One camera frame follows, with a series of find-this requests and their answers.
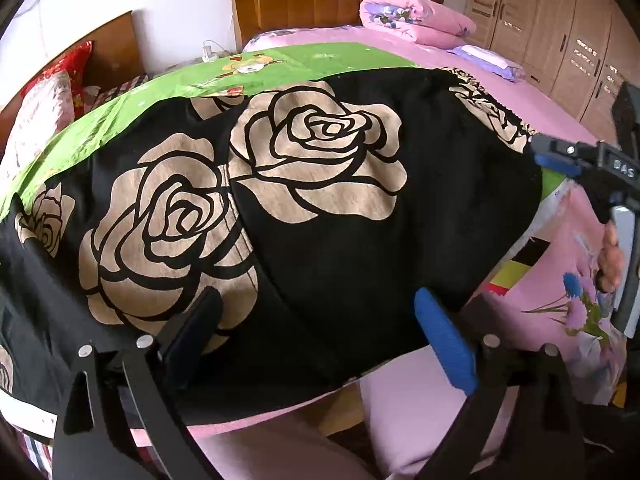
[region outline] purple folded cloth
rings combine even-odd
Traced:
[[[484,68],[488,72],[493,72],[494,74],[499,75],[500,77],[506,79],[507,81],[511,81],[517,83],[518,81],[523,81],[526,77],[526,72],[524,69],[517,64],[513,64],[513,66],[508,66],[507,68],[502,68],[500,66],[496,66],[493,63],[489,63],[484,59],[480,59],[479,57],[472,56],[468,52],[462,50],[461,46],[457,46],[456,48],[452,48],[451,50],[447,50],[456,56],[463,57],[464,59],[478,65],[480,68]]]

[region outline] silver screw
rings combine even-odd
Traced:
[[[138,348],[149,348],[154,343],[154,337],[151,334],[141,335],[136,341]]]
[[[78,356],[80,357],[89,357],[89,355],[91,355],[91,352],[93,352],[94,349],[92,348],[91,345],[82,345],[80,347],[80,349],[78,350]]]
[[[484,346],[489,348],[498,348],[500,346],[500,338],[495,334],[487,334],[482,338]]]
[[[549,357],[556,357],[560,353],[558,347],[552,343],[546,343],[544,348],[545,354],[547,354]]]

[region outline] red stripe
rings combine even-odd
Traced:
[[[500,285],[494,285],[493,283],[489,283],[486,287],[486,290],[490,290],[491,292],[497,294],[498,296],[504,296],[509,289]]]

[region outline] folded blanket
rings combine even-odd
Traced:
[[[457,46],[448,52],[463,57],[464,59],[478,65],[480,68],[493,72],[507,81],[516,83],[524,80],[526,76],[526,72],[519,64],[505,59],[495,52],[485,50],[478,46]]]
[[[360,19],[367,28],[443,49],[464,45],[461,38],[476,31],[473,20],[431,0],[363,0]]]

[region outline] pink pants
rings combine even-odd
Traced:
[[[386,480],[410,480],[432,455],[465,396],[450,386],[430,347],[394,359],[360,380],[365,423]],[[500,447],[515,402],[510,388],[479,467]],[[198,440],[225,480],[374,480],[355,455],[295,412]]]

